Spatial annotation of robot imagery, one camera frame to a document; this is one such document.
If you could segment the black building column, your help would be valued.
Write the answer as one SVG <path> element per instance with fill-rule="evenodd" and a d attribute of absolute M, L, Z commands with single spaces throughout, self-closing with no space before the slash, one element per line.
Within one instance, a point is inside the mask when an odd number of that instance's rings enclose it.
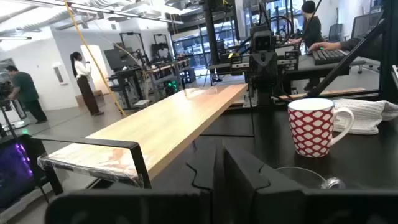
<path fill-rule="evenodd" d="M 217 52 L 217 40 L 213 22 L 213 14 L 210 0 L 203 0 L 203 10 L 205 14 L 206 30 L 208 34 L 209 47 L 213 65 L 219 64 L 219 56 Z"/>

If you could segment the person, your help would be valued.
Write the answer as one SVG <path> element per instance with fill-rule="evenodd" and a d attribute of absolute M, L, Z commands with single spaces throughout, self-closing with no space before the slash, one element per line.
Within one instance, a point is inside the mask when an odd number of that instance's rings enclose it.
<path fill-rule="evenodd" d="M 104 112 L 100 111 L 98 107 L 97 101 L 89 84 L 89 77 L 91 75 L 91 65 L 89 61 L 83 63 L 83 57 L 79 52 L 71 53 L 70 61 L 73 75 L 81 91 L 83 101 L 85 102 L 88 111 L 92 116 L 104 115 Z"/>
<path fill-rule="evenodd" d="M 39 103 L 39 94 L 32 77 L 19 71 L 15 66 L 9 65 L 6 70 L 11 76 L 12 91 L 8 95 L 10 100 L 18 99 L 36 119 L 36 124 L 47 122 L 47 117 Z"/>
<path fill-rule="evenodd" d="M 322 25 L 315 15 L 316 4 L 314 1 L 305 1 L 302 5 L 302 12 L 305 17 L 304 23 L 304 33 L 301 37 L 290 39 L 292 44 L 299 44 L 304 42 L 307 47 L 307 53 L 311 55 L 310 47 L 313 44 L 323 42 L 323 37 L 321 33 Z"/>
<path fill-rule="evenodd" d="M 158 47 L 159 47 L 159 50 L 158 50 L 159 57 L 168 59 L 168 57 L 169 57 L 168 44 L 166 42 L 161 42 L 158 44 Z"/>

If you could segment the black monitor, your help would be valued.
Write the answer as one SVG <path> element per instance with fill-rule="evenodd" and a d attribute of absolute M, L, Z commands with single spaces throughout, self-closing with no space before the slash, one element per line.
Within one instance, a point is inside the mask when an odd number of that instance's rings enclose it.
<path fill-rule="evenodd" d="M 118 49 L 105 50 L 104 54 L 112 70 L 129 67 L 128 54 Z"/>

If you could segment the white wall box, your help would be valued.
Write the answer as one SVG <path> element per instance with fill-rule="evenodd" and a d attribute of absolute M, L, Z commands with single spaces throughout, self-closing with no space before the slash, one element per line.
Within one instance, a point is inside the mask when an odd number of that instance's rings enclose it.
<path fill-rule="evenodd" d="M 53 72 L 59 82 L 60 85 L 67 85 L 68 82 L 66 80 L 66 76 L 64 74 L 63 65 L 61 63 L 55 63 L 52 65 Z"/>

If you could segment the background robot workstation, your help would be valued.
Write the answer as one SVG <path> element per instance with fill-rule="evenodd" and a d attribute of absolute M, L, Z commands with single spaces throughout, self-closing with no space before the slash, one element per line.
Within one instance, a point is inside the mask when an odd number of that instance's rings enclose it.
<path fill-rule="evenodd" d="M 119 34 L 121 42 L 114 44 L 114 49 L 128 54 L 130 66 L 113 70 L 108 77 L 111 82 L 110 90 L 118 94 L 118 102 L 123 110 L 138 110 L 156 103 L 164 98 L 164 82 L 177 80 L 180 90 L 195 81 L 195 72 L 191 69 L 187 57 L 173 57 L 169 49 L 169 57 L 161 58 L 158 54 L 158 44 L 166 42 L 165 34 L 154 34 L 148 57 L 143 38 L 137 32 L 122 32 Z"/>

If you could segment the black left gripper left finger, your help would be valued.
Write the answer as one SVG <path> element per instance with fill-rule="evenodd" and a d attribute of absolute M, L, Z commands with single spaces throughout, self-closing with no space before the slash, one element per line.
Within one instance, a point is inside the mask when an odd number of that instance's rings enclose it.
<path fill-rule="evenodd" d="M 156 190 L 168 193 L 156 215 L 159 223 L 215 224 L 215 163 L 215 149 L 199 149 L 155 183 Z"/>

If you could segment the clear plastic cup with handle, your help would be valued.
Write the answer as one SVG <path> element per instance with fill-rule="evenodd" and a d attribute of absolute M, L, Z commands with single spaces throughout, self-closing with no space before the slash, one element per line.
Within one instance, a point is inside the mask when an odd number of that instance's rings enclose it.
<path fill-rule="evenodd" d="M 345 183 L 337 177 L 324 178 L 320 174 L 302 167 L 280 167 L 276 171 L 311 189 L 345 189 Z"/>

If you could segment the wooden shelf with black legs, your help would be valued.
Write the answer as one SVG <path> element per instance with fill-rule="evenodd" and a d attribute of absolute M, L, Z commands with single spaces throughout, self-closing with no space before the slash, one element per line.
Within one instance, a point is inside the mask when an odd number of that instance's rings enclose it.
<path fill-rule="evenodd" d="M 37 163 L 46 174 L 63 169 L 149 189 L 151 181 L 247 90 L 245 83 L 190 88 L 85 138 L 36 135 L 38 140 L 67 144 L 40 156 Z"/>

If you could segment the black tripod equipment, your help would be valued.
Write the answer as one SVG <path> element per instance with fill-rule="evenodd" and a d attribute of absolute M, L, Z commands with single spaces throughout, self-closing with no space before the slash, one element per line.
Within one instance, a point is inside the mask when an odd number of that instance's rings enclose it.
<path fill-rule="evenodd" d="M 27 125 L 27 115 L 19 100 L 10 100 L 12 93 L 10 81 L 0 82 L 0 138 L 7 136 L 10 129 L 18 129 Z"/>

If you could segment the white patterned ceramic mug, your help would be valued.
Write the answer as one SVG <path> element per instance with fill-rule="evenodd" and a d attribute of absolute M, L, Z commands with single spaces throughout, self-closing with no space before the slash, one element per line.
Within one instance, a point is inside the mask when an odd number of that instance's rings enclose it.
<path fill-rule="evenodd" d="M 295 100 L 287 105 L 287 111 L 296 153 L 304 157 L 327 156 L 330 148 L 354 125 L 354 114 L 349 108 L 336 109 L 335 103 L 326 98 Z M 348 124 L 334 137 L 335 121 L 340 113 L 348 114 Z"/>

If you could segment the computer with green lights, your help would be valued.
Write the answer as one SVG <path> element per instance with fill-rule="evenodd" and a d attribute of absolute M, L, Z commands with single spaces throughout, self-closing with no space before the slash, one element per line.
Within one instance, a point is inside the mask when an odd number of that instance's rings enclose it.
<path fill-rule="evenodd" d="M 169 80 L 164 82 L 165 94 L 167 96 L 173 95 L 180 91 L 180 85 L 177 80 Z"/>

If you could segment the person's hand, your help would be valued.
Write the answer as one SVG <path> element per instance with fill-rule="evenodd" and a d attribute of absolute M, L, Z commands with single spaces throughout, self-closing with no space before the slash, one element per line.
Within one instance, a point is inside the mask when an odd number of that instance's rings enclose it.
<path fill-rule="evenodd" d="M 318 50 L 339 50 L 341 49 L 340 42 L 317 42 L 310 46 L 309 52 L 314 52 Z"/>

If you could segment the black diagonal frame strut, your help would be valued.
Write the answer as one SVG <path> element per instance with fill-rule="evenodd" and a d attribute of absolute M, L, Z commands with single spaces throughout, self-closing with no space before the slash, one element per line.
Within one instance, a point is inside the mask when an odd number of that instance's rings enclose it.
<path fill-rule="evenodd" d="M 352 51 L 350 51 L 350 53 L 315 88 L 310 90 L 304 98 L 317 97 L 323 90 L 325 90 L 326 87 L 337 78 L 340 72 L 342 72 L 344 68 L 348 67 L 354 59 L 359 56 L 362 46 L 367 46 L 368 43 L 372 42 L 376 37 L 382 35 L 386 24 L 387 21 L 385 19 L 381 19 L 379 24 L 364 35 L 364 39 Z"/>

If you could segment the white knitted cloth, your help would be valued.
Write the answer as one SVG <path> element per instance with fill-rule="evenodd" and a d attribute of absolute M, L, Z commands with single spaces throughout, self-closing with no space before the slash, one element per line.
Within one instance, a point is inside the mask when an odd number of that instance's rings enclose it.
<path fill-rule="evenodd" d="M 354 99 L 338 99 L 333 101 L 335 108 L 348 108 L 354 114 L 354 123 L 350 134 L 375 135 L 379 133 L 377 126 L 382 121 L 390 121 L 398 117 L 398 105 L 386 100 L 366 101 Z"/>

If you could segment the brown cardboard box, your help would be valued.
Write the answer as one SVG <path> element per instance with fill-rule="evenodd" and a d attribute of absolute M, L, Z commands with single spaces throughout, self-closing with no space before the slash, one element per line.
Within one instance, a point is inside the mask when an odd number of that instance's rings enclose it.
<path fill-rule="evenodd" d="M 103 92 L 101 90 L 93 91 L 93 95 L 94 95 L 96 101 L 104 100 L 104 95 L 103 95 Z M 75 99 L 76 99 L 76 101 L 78 103 L 78 106 L 85 106 L 85 102 L 84 102 L 84 99 L 83 99 L 82 95 L 76 96 Z"/>

